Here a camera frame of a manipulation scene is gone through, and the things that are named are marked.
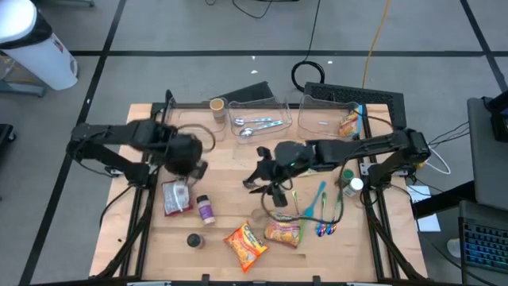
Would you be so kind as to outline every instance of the white trash can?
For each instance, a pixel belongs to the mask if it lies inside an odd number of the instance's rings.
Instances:
[[[29,0],[0,0],[0,50],[56,91],[78,82],[78,62]]]

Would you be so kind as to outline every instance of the black keyboard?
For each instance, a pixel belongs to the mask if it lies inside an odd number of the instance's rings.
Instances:
[[[508,230],[462,221],[462,234],[467,265],[508,273]]]

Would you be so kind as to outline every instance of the metal spoon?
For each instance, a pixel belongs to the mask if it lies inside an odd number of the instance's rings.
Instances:
[[[257,118],[257,119],[252,119],[252,120],[249,120],[249,121],[245,121],[245,119],[243,119],[243,118],[235,118],[233,123],[236,126],[244,126],[245,123],[250,123],[250,122],[272,122],[272,121],[273,120],[271,120],[271,118]]]
[[[272,122],[272,123],[269,123],[269,124],[264,125],[264,126],[260,126],[258,128],[255,128],[255,129],[250,128],[250,127],[246,127],[246,128],[243,128],[240,131],[240,136],[243,137],[243,138],[251,137],[252,134],[254,133],[254,131],[262,130],[262,129],[266,129],[266,128],[270,128],[270,127],[275,127],[275,126],[280,126],[282,124],[284,124],[284,121],[279,120],[279,121]]]
[[[296,191],[292,191],[291,193],[293,194],[294,208],[296,208],[296,214],[300,216],[300,211],[298,210],[298,198],[296,196]]]
[[[325,206],[326,206],[326,192],[323,191],[323,195],[321,195],[321,220],[325,217]],[[318,237],[322,237],[325,235],[326,225],[319,222],[316,226],[316,234]]]
[[[336,221],[339,219],[339,209],[341,208],[341,195],[337,195],[337,201],[335,202],[335,215],[333,216],[333,220]],[[337,224],[329,224],[326,226],[326,234],[330,235],[335,232],[337,229]]]

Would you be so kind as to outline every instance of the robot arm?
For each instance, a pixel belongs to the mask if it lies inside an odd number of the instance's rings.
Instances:
[[[270,180],[273,183],[270,195],[273,195],[277,207],[285,207],[287,200],[278,186],[308,169],[317,172],[330,172],[348,160],[371,155],[390,153],[381,164],[373,164],[368,169],[366,187],[379,187],[391,181],[391,175],[408,164],[416,164],[430,157],[430,150],[422,133],[412,129],[395,130],[392,134],[357,140],[311,140],[305,144],[293,141],[278,143],[275,147],[275,159],[270,150],[259,147],[258,161],[254,173],[244,180],[244,186],[252,188],[255,179]],[[251,193],[263,192],[267,186],[259,187]]]
[[[164,165],[171,173],[201,179],[208,164],[201,160],[202,143],[192,134],[181,134],[175,126],[152,119],[126,125],[80,124],[72,130],[67,154],[74,160],[94,159],[103,163],[110,174],[123,173],[130,184],[144,186],[150,166],[134,163],[104,145],[130,145],[150,155],[150,163]]]

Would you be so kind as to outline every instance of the clear plastic bin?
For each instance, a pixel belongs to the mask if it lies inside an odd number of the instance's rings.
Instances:
[[[203,102],[203,106],[208,106],[210,102]],[[187,109],[179,108],[178,104],[175,108],[171,108],[170,123],[174,126],[181,128],[180,133],[192,133],[199,140],[201,140],[203,149],[210,149],[213,145],[213,138],[203,128],[197,126],[204,126],[215,136],[215,141],[223,141],[225,139],[225,126],[226,120],[223,123],[217,123],[214,120],[214,114],[210,109]]]
[[[362,122],[361,116],[354,113],[355,109],[362,114],[362,106],[356,102],[331,102],[303,95],[298,113],[298,136],[308,140],[351,138],[360,133]],[[341,131],[341,123],[348,116],[356,120],[344,125]]]
[[[278,102],[275,98],[261,99],[251,102],[230,102],[228,105],[231,132],[239,144],[248,144],[283,137],[293,123],[289,106],[286,102]],[[235,124],[235,119],[241,118],[245,124]],[[260,118],[271,118],[270,122],[249,122]],[[259,129],[268,124],[281,121],[280,125]],[[253,129],[252,135],[242,136],[242,130]]]

